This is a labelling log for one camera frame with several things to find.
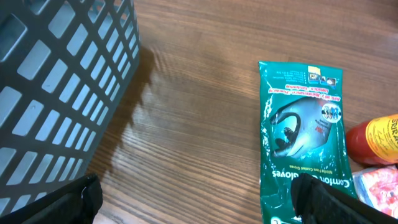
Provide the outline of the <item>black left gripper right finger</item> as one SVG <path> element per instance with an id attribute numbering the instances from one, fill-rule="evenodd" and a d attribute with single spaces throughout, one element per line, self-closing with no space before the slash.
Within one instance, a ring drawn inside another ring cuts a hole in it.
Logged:
<path id="1" fill-rule="evenodd" d="M 307 173 L 291 183 L 295 215 L 305 224 L 397 224 L 397 219 Z"/>

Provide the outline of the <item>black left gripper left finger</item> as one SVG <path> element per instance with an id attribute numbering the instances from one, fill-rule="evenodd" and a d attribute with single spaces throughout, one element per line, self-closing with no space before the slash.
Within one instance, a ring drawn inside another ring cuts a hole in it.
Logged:
<path id="1" fill-rule="evenodd" d="M 1 217 L 1 223 L 91 224 L 102 204 L 100 179 L 88 174 Z"/>

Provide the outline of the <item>small red tissue box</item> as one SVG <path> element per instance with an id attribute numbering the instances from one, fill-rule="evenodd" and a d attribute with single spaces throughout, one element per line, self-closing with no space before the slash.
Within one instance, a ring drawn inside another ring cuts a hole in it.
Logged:
<path id="1" fill-rule="evenodd" d="M 353 173 L 360 201 L 397 218 L 397 166 L 371 167 Z"/>

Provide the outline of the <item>green 3M gloves packet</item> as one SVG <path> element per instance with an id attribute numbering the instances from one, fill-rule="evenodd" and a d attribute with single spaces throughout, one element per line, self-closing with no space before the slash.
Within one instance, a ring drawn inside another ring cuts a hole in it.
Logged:
<path id="1" fill-rule="evenodd" d="M 261 175 L 264 223 L 301 223 L 291 183 L 301 173 L 356 198 L 343 122 L 343 70 L 260 61 Z"/>

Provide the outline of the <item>yellow red sauce bottle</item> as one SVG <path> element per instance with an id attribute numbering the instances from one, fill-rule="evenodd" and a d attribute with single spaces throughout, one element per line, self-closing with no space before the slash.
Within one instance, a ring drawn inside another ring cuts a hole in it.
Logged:
<path id="1" fill-rule="evenodd" d="M 397 163 L 397 114 L 365 121 L 346 133 L 348 155 L 359 164 Z"/>

